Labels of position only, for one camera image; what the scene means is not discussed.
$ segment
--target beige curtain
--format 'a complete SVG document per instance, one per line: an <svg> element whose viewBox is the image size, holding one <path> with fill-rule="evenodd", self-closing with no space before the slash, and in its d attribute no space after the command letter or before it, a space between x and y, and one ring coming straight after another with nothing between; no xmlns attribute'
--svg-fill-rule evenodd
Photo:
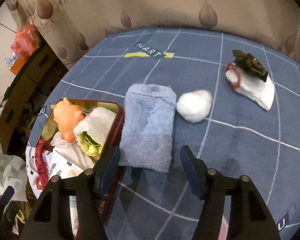
<svg viewBox="0 0 300 240"><path fill-rule="evenodd" d="M196 27L242 36L300 63L300 9L293 0L7 0L19 27L34 23L70 68L111 33Z"/></svg>

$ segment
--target bolt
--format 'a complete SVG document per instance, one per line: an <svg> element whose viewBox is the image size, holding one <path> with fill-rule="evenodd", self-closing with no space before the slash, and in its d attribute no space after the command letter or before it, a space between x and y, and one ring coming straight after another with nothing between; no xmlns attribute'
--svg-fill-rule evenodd
<svg viewBox="0 0 300 240"><path fill-rule="evenodd" d="M84 174L86 174L86 175L91 175L91 174L93 174L93 169L86 169L86 170L84 171Z"/></svg>
<svg viewBox="0 0 300 240"><path fill-rule="evenodd" d="M54 175L54 176L52 176L52 178L51 178L51 181L52 182L57 182L59 180L59 176L58 175Z"/></svg>
<svg viewBox="0 0 300 240"><path fill-rule="evenodd" d="M247 175L242 175L241 176L241 179L244 181L244 182L249 182L250 178L247 176Z"/></svg>
<svg viewBox="0 0 300 240"><path fill-rule="evenodd" d="M215 169L208 169L208 174L215 175L217 171Z"/></svg>

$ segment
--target orange toy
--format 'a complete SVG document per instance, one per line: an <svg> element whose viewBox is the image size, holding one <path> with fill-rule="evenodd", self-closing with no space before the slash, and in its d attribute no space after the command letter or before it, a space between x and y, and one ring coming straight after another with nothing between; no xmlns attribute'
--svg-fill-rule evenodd
<svg viewBox="0 0 300 240"><path fill-rule="evenodd" d="M53 120L58 124L61 138L68 143L73 143L75 139L73 129L84 119L80 106L73 105L67 98L63 98L56 105L51 105L51 108L53 109Z"/></svg>

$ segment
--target red plastic bag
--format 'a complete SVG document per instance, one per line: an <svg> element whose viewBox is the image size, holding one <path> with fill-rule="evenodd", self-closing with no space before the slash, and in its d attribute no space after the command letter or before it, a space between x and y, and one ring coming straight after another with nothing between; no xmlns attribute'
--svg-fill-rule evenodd
<svg viewBox="0 0 300 240"><path fill-rule="evenodd" d="M19 58L26 60L39 48L40 42L38 29L34 25L27 25L17 32L11 49Z"/></svg>

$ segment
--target cotton ball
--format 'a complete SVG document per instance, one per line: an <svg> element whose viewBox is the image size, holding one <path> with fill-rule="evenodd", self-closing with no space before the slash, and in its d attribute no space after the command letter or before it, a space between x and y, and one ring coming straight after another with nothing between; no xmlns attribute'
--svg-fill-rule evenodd
<svg viewBox="0 0 300 240"><path fill-rule="evenodd" d="M187 121L200 122L209 114L211 102L212 96L207 90L185 93L178 100L177 111Z"/></svg>

